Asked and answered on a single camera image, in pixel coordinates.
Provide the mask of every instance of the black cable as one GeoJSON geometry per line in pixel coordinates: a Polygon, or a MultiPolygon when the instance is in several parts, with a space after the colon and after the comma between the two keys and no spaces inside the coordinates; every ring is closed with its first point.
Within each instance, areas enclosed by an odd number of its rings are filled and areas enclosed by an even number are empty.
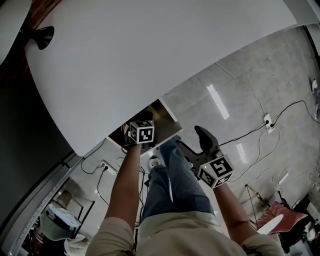
{"type": "Polygon", "coordinates": [[[143,190],[144,190],[144,181],[145,181],[146,171],[141,166],[139,167],[139,171],[142,173],[141,189],[140,189],[140,193],[139,193],[139,200],[142,204],[141,209],[140,209],[140,214],[139,214],[139,224],[141,224],[142,212],[145,207],[143,190]]]}
{"type": "Polygon", "coordinates": [[[225,145],[225,144],[228,144],[228,143],[230,143],[230,142],[234,142],[234,141],[240,140],[241,138],[243,138],[243,137],[245,137],[245,136],[247,136],[247,135],[249,135],[249,134],[252,134],[252,133],[255,132],[255,131],[260,130],[262,127],[265,127],[265,125],[257,128],[257,129],[254,129],[254,130],[252,130],[252,131],[249,131],[247,134],[245,134],[245,135],[243,135],[243,136],[241,136],[241,137],[239,137],[239,138],[235,138],[235,139],[229,140],[229,141],[227,141],[227,142],[225,142],[225,143],[222,143],[222,144],[219,145],[219,147],[221,147],[221,146],[223,146],[223,145],[225,145]]]}
{"type": "MultiPolygon", "coordinates": [[[[285,112],[285,111],[286,111],[289,107],[291,107],[292,105],[297,104],[297,103],[300,103],[300,102],[303,102],[303,103],[304,103],[305,108],[306,108],[306,111],[308,112],[308,114],[309,114],[309,116],[312,118],[312,120],[315,121],[316,123],[320,124],[320,122],[316,121],[316,120],[313,118],[313,116],[310,114],[309,109],[308,109],[308,106],[307,106],[307,103],[302,99],[302,100],[299,100],[299,101],[296,101],[296,102],[291,103],[291,104],[290,104],[289,106],[287,106],[284,110],[282,110],[282,111],[280,112],[280,114],[277,116],[275,122],[272,123],[270,126],[271,126],[271,127],[274,127],[274,126],[276,125],[276,122],[277,122],[278,119],[280,118],[280,116],[283,114],[283,112],[285,112]]],[[[227,141],[227,142],[225,142],[225,143],[222,143],[222,144],[219,145],[219,147],[220,147],[220,146],[223,146],[223,145],[225,145],[225,144],[228,144],[228,143],[230,143],[230,142],[234,142],[234,141],[240,140],[241,138],[243,138],[243,137],[245,137],[245,136],[247,136],[247,135],[249,135],[249,134],[251,134],[251,133],[253,133],[253,132],[255,132],[255,131],[260,130],[262,127],[265,127],[265,124],[264,124],[263,126],[257,128],[257,129],[254,129],[254,130],[248,132],[247,134],[245,134],[245,135],[243,135],[243,136],[241,136],[241,137],[239,137],[239,138],[235,138],[235,139],[229,140],[229,141],[227,141]]]]}
{"type": "Polygon", "coordinates": [[[104,172],[105,172],[105,170],[107,170],[108,169],[108,167],[106,166],[106,167],[104,167],[104,169],[103,169],[103,171],[102,171],[102,173],[101,173],[101,175],[100,175],[100,178],[99,178],[99,181],[98,181],[98,185],[96,186],[96,190],[98,191],[98,194],[99,194],[99,196],[101,197],[101,199],[109,206],[109,204],[107,203],[107,201],[106,200],[104,200],[104,198],[102,197],[102,195],[101,195],[101,193],[99,192],[99,184],[100,184],[100,181],[101,181],[101,178],[102,178],[102,175],[104,174],[104,172]]]}
{"type": "Polygon", "coordinates": [[[276,124],[276,122],[278,121],[279,117],[282,115],[283,112],[285,112],[285,111],[286,111],[289,107],[291,107],[292,105],[297,104],[297,103],[300,103],[300,102],[303,102],[303,103],[304,103],[305,108],[306,108],[306,111],[308,112],[308,114],[309,114],[309,116],[312,118],[312,120],[315,121],[316,123],[320,124],[320,122],[316,121],[316,120],[313,118],[313,116],[310,114],[309,109],[308,109],[308,106],[307,106],[307,103],[302,99],[302,100],[299,100],[299,101],[296,101],[296,102],[291,103],[291,104],[290,104],[289,106],[287,106],[284,110],[282,110],[282,111],[280,112],[280,114],[278,115],[278,117],[276,118],[275,122],[272,123],[270,126],[271,126],[271,127],[274,127],[275,124],[276,124]]]}
{"type": "Polygon", "coordinates": [[[100,145],[97,149],[95,149],[93,152],[91,152],[87,157],[83,157],[83,160],[82,160],[80,166],[81,166],[82,171],[85,172],[86,174],[93,174],[93,173],[98,169],[98,167],[95,168],[93,172],[86,172],[86,171],[84,170],[82,164],[84,163],[84,161],[85,161],[88,157],[90,157],[93,153],[95,153],[97,150],[99,150],[99,149],[102,147],[102,145],[105,143],[106,139],[107,139],[107,138],[105,138],[105,139],[102,141],[101,145],[100,145]]]}

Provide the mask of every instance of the blue jeans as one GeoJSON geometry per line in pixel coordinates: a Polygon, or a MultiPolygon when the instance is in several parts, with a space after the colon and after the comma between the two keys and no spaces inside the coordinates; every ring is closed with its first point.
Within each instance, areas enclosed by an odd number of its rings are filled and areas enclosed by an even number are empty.
{"type": "Polygon", "coordinates": [[[154,167],[149,178],[141,222],[147,217],[165,213],[203,212],[214,214],[209,198],[201,188],[187,160],[170,139],[159,147],[164,164],[154,167]],[[172,200],[169,190],[171,182],[172,200]]]}

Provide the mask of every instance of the tiled floor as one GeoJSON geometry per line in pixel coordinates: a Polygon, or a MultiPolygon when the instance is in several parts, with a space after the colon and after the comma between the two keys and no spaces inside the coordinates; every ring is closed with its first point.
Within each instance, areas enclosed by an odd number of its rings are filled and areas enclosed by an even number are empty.
{"type": "MultiPolygon", "coordinates": [[[[287,105],[298,100],[304,100],[310,113],[314,115],[315,99],[309,80],[319,79],[319,68],[302,28],[267,36],[225,57],[218,61],[218,64],[259,97],[264,111],[270,113],[272,120],[275,120],[287,105]]],[[[263,124],[264,113],[256,97],[216,64],[178,85],[166,93],[163,99],[184,130],[181,133],[183,141],[196,151],[200,151],[200,145],[194,130],[195,125],[209,130],[221,144],[263,124]],[[225,109],[219,104],[219,98],[225,109]]],[[[274,150],[280,138],[275,151],[250,168],[241,181],[248,183],[266,170],[258,179],[250,182],[250,185],[257,189],[263,198],[273,202],[278,199],[276,180],[285,169],[289,169],[289,176],[281,185],[281,190],[282,196],[292,206],[309,189],[309,173],[315,170],[320,155],[320,130],[318,124],[308,115],[303,103],[291,106],[276,125],[278,129],[270,134],[265,133],[262,128],[223,145],[221,150],[229,155],[235,167],[232,178],[235,180],[256,161],[259,138],[259,159],[274,150]]],[[[106,140],[101,149],[85,160],[83,168],[91,172],[105,159],[118,169],[116,159],[123,156],[120,149],[106,140]]],[[[141,159],[143,167],[147,166],[148,158],[146,156],[141,159]]],[[[101,172],[102,170],[98,169],[94,174],[88,175],[77,167],[71,175],[77,183],[73,184],[72,193],[81,193],[82,198],[87,198],[87,201],[82,199],[86,206],[89,205],[88,200],[96,200],[81,230],[89,238],[97,232],[107,210],[107,205],[97,195],[96,190],[101,172]]],[[[105,172],[100,182],[99,190],[107,202],[114,180],[115,176],[105,172]]],[[[244,187],[241,181],[239,179],[229,183],[237,196],[244,187]]],[[[203,183],[202,185],[218,212],[218,219],[221,220],[213,191],[203,183]]],[[[244,206],[248,214],[251,214],[250,203],[244,206]]]]}

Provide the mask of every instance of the forearm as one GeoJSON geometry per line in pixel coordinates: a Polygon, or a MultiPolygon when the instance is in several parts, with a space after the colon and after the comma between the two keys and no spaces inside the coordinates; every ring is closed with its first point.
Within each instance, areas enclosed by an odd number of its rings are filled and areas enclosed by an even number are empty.
{"type": "Polygon", "coordinates": [[[245,209],[226,183],[213,191],[232,240],[241,245],[244,240],[257,234],[250,225],[245,209]]]}
{"type": "Polygon", "coordinates": [[[134,230],[139,206],[139,167],[141,145],[128,149],[115,179],[106,218],[125,220],[134,230]]]}

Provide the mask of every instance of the wall outlet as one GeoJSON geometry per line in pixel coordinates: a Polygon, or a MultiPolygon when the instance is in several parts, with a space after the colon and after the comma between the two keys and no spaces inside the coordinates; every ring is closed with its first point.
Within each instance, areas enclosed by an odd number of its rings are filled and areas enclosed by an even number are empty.
{"type": "Polygon", "coordinates": [[[106,170],[112,175],[116,175],[118,173],[106,160],[102,160],[100,165],[102,168],[108,167],[106,170]]]}
{"type": "Polygon", "coordinates": [[[265,126],[266,131],[270,134],[275,129],[274,127],[271,127],[272,120],[271,120],[270,114],[266,114],[263,117],[263,122],[264,122],[264,126],[265,126]]]}

